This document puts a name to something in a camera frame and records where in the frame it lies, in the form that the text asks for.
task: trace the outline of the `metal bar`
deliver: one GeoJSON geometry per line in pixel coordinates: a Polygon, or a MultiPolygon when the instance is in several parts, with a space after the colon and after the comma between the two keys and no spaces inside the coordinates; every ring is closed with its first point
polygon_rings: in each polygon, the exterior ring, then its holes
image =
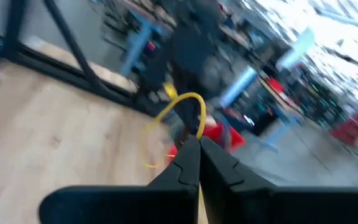
{"type": "Polygon", "coordinates": [[[83,78],[76,77],[71,75],[68,72],[59,70],[48,63],[43,63],[40,60],[26,57],[25,55],[18,54],[13,59],[12,62],[18,63],[19,65],[26,66],[28,68],[34,69],[40,73],[44,73],[52,78],[61,80],[67,84],[73,85],[82,90],[88,91],[90,93],[102,96],[113,102],[119,103],[123,106],[129,107],[133,110],[137,110],[141,113],[148,114],[141,106],[136,105],[131,98],[122,96],[118,93],[114,94],[104,94],[104,92],[96,91],[92,85],[83,78]]]}
{"type": "Polygon", "coordinates": [[[257,78],[257,71],[251,66],[247,66],[236,81],[224,92],[219,104],[222,108],[227,108],[233,101],[257,78]]]}
{"type": "Polygon", "coordinates": [[[152,33],[152,25],[147,21],[142,21],[143,26],[140,30],[139,36],[135,41],[134,45],[128,51],[127,58],[124,62],[124,65],[121,68],[121,75],[127,77],[132,71],[132,67],[139,59],[144,46],[146,45],[151,33],[152,33]]]}
{"type": "MultiPolygon", "coordinates": [[[[29,58],[32,58],[38,62],[42,62],[44,64],[47,64],[57,70],[62,70],[64,72],[67,72],[69,73],[70,75],[72,76],[75,76],[75,77],[78,77],[80,79],[83,79],[85,80],[85,76],[83,74],[83,72],[79,69],[76,69],[70,65],[67,65],[65,63],[62,63],[61,61],[59,60],[56,60],[54,58],[51,58],[47,55],[44,55],[40,52],[37,52],[36,50],[32,50],[28,47],[26,47],[25,45],[22,45],[19,47],[18,49],[19,53],[26,56],[26,57],[29,57],[29,58]]],[[[113,85],[112,83],[109,83],[109,82],[106,82],[104,80],[101,80],[102,84],[106,86],[106,88],[109,90],[109,91],[116,91],[118,92],[120,95],[124,96],[124,97],[128,97],[128,98],[132,98],[134,96],[134,94],[124,88],[121,88],[119,86],[116,86],[116,85],[113,85]]]]}
{"type": "Polygon", "coordinates": [[[95,74],[92,68],[88,65],[85,56],[83,55],[82,51],[80,50],[80,46],[74,39],[73,34],[71,33],[70,29],[68,28],[67,23],[65,22],[62,14],[60,13],[58,7],[55,4],[54,0],[44,0],[45,6],[47,7],[49,13],[51,14],[52,18],[56,22],[57,27],[59,28],[60,32],[63,35],[66,43],[68,44],[71,52],[73,53],[74,57],[76,58],[78,64],[80,65],[82,71],[84,71],[85,79],[91,83],[93,88],[96,91],[102,92],[101,94],[114,94],[110,93],[106,86],[103,85],[100,78],[95,74]]]}
{"type": "Polygon", "coordinates": [[[17,46],[20,43],[19,34],[23,25],[25,9],[28,0],[11,0],[5,29],[3,57],[10,59],[17,53],[17,46]]]}

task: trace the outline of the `wooden floor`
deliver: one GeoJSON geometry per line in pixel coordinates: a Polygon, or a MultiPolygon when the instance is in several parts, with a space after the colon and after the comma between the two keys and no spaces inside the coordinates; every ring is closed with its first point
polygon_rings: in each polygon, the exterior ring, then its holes
{"type": "MultiPolygon", "coordinates": [[[[40,51],[73,64],[45,42],[40,51]]],[[[97,65],[97,74],[126,88],[126,79],[97,65]]],[[[49,192],[67,185],[145,185],[164,167],[139,162],[142,129],[151,118],[32,70],[0,63],[0,223],[38,223],[49,192]]],[[[163,127],[149,137],[150,162],[164,159],[163,127]]]]}

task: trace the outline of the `table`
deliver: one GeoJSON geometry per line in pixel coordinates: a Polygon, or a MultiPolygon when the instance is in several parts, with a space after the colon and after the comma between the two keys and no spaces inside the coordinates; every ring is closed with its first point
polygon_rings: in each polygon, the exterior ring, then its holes
{"type": "Polygon", "coordinates": [[[267,84],[267,82],[259,78],[258,81],[262,86],[270,93],[270,95],[275,99],[278,105],[282,108],[283,114],[285,114],[286,119],[289,121],[281,125],[278,129],[269,134],[269,136],[264,140],[264,144],[269,145],[272,149],[278,152],[278,148],[274,145],[274,142],[292,127],[300,125],[301,123],[307,122],[312,125],[314,128],[320,128],[320,126],[314,121],[306,118],[303,115],[302,109],[296,105],[291,99],[289,99],[284,94],[278,94],[272,87],[267,84]]]}
{"type": "MultiPolygon", "coordinates": [[[[131,73],[132,67],[141,56],[144,46],[149,40],[152,31],[155,30],[160,34],[166,34],[171,32],[172,28],[166,22],[157,20],[149,12],[153,11],[153,9],[152,5],[146,0],[138,2],[139,4],[136,4],[134,1],[130,0],[116,0],[116,2],[126,7],[128,11],[132,13],[135,18],[142,24],[139,36],[137,37],[134,45],[131,46],[131,49],[128,51],[124,65],[121,68],[121,75],[127,77],[131,73]]],[[[175,21],[169,15],[161,15],[164,20],[169,21],[172,26],[176,25],[175,21]]]]}
{"type": "MultiPolygon", "coordinates": [[[[78,67],[68,52],[41,40],[30,47],[78,67]]],[[[101,78],[133,90],[120,74],[94,63],[101,78]]],[[[145,185],[164,167],[168,145],[157,127],[147,148],[138,141],[152,119],[10,62],[0,63],[0,223],[38,223],[40,201],[67,185],[145,185]]]]}

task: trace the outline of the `black metal frame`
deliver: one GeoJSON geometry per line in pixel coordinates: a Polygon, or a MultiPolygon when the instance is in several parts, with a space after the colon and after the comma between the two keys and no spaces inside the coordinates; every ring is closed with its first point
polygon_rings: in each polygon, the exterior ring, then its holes
{"type": "Polygon", "coordinates": [[[115,103],[155,116],[155,111],[151,112],[146,109],[144,104],[137,103],[137,97],[141,94],[140,91],[138,93],[127,91],[100,79],[95,74],[88,65],[54,0],[44,0],[44,4],[82,71],[22,44],[19,37],[28,3],[29,0],[10,0],[5,33],[4,36],[0,36],[0,41],[3,42],[3,47],[0,49],[0,58],[6,58],[13,63],[31,68],[115,103]]]}

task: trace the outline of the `person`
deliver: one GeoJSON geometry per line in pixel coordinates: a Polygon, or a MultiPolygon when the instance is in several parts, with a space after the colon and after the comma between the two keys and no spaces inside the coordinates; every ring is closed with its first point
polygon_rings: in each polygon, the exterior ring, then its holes
{"type": "MultiPolygon", "coordinates": [[[[169,63],[179,95],[196,92],[207,100],[208,92],[200,84],[200,76],[205,61],[215,50],[214,41],[220,34],[222,14],[215,0],[182,0],[177,5],[177,26],[163,43],[161,52],[150,62],[143,77],[150,87],[160,88],[169,63]]],[[[197,130],[199,110],[198,103],[192,99],[182,101],[175,107],[191,134],[197,130]]]]}

